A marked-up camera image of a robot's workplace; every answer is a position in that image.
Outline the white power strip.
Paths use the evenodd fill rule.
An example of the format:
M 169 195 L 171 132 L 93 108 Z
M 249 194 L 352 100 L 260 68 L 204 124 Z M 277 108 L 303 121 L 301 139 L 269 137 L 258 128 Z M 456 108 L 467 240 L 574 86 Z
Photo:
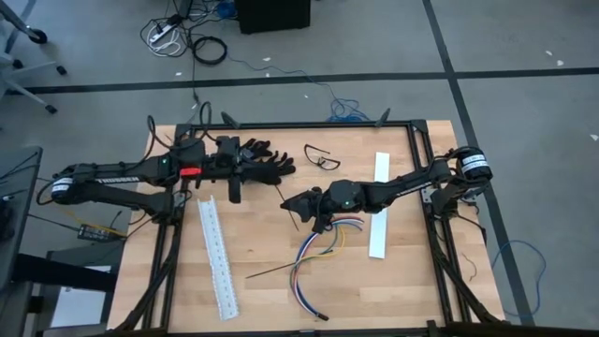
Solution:
M 149 45 L 152 45 L 168 33 L 175 31 L 176 27 L 174 25 L 157 23 L 149 30 L 147 36 L 147 43 Z

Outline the black side desk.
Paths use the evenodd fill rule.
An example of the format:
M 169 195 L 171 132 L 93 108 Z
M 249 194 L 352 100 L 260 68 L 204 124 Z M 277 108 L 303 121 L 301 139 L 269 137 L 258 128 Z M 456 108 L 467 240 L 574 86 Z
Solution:
M 116 275 L 20 252 L 43 150 L 0 150 L 0 337 L 21 337 L 33 284 L 111 292 Z

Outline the clear safety glasses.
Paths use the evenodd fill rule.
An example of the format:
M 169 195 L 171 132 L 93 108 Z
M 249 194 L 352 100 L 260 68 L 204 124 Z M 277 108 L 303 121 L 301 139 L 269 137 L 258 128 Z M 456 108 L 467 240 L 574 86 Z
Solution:
M 339 160 L 329 158 L 330 152 L 319 149 L 311 144 L 305 144 L 303 151 L 306 159 L 320 169 L 331 171 L 341 165 Z

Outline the grey castor leg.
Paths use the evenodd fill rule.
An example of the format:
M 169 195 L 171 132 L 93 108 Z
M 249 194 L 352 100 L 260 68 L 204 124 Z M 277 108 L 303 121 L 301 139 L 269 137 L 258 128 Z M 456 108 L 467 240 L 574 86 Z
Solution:
M 18 31 L 26 34 L 32 42 L 36 44 L 48 42 L 48 38 L 42 30 L 28 25 L 4 0 L 0 0 L 0 17 L 11 23 Z

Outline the black knit work glove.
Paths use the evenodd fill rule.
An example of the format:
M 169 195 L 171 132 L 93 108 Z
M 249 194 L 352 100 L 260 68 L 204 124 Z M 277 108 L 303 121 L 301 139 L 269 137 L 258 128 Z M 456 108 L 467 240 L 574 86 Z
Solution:
M 243 176 L 241 172 L 241 180 L 243 182 L 253 181 L 266 185 L 276 185 L 282 182 L 282 177 L 293 174 L 296 171 L 294 158 L 287 153 L 279 156 L 275 152 L 268 162 L 264 162 L 262 168 L 265 170 L 262 176 Z

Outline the small black hub box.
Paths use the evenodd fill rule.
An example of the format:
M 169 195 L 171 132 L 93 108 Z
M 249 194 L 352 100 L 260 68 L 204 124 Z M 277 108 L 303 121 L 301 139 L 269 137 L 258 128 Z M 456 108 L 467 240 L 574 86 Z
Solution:
M 108 231 L 103 227 L 81 224 L 78 231 L 78 238 L 89 242 L 115 242 L 122 240 L 124 236 Z

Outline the flat white duct cover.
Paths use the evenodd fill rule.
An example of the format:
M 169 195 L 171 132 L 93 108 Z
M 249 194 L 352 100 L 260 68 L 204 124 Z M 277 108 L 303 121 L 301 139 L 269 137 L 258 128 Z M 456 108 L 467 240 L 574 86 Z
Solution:
M 377 152 L 375 154 L 374 180 L 387 183 L 389 180 L 390 154 Z M 384 259 L 387 245 L 387 209 L 375 213 L 371 217 L 369 240 L 369 257 Z

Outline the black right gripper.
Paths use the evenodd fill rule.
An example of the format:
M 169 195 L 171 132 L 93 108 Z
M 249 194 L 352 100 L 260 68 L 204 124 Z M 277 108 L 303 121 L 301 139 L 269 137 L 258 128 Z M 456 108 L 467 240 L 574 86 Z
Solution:
M 301 202 L 309 202 L 313 197 L 312 209 Z M 314 216 L 314 224 L 312 231 L 315 233 L 323 233 L 328 231 L 332 219 L 332 212 L 329 209 L 329 193 L 324 192 L 320 187 L 313 187 L 311 190 L 305 190 L 295 196 L 286 198 L 281 205 L 281 208 L 290 212 L 296 213 L 301 222 L 308 222 Z

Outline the grey office chair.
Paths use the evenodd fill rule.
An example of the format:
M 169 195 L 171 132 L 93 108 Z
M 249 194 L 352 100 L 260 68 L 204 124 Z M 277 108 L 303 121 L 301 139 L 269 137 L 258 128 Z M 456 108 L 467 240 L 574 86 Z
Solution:
M 31 75 L 46 68 L 53 68 L 61 76 L 67 74 L 66 69 L 56 61 L 50 61 L 35 66 L 25 66 L 21 60 L 4 51 L 0 51 L 0 99 L 5 95 L 7 90 L 16 91 L 18 94 L 25 95 L 36 101 L 36 103 L 42 105 L 50 114 L 55 114 L 57 108 L 17 83 L 17 78 Z

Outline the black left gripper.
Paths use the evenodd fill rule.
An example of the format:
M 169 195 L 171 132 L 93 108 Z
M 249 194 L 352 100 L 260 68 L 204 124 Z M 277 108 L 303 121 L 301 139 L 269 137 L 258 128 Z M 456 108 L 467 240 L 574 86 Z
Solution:
M 243 176 L 262 176 L 265 170 L 264 162 L 248 158 L 242 159 Z M 205 163 L 205 179 L 210 181 L 226 180 L 228 199 L 231 203 L 241 203 L 241 175 L 238 167 L 231 158 L 218 158 L 211 155 Z

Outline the white panel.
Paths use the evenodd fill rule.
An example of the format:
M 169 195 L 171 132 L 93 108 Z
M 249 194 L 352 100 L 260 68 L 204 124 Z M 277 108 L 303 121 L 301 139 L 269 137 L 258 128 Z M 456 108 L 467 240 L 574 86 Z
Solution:
M 52 314 L 52 329 L 98 325 L 102 322 L 107 293 L 62 286 Z

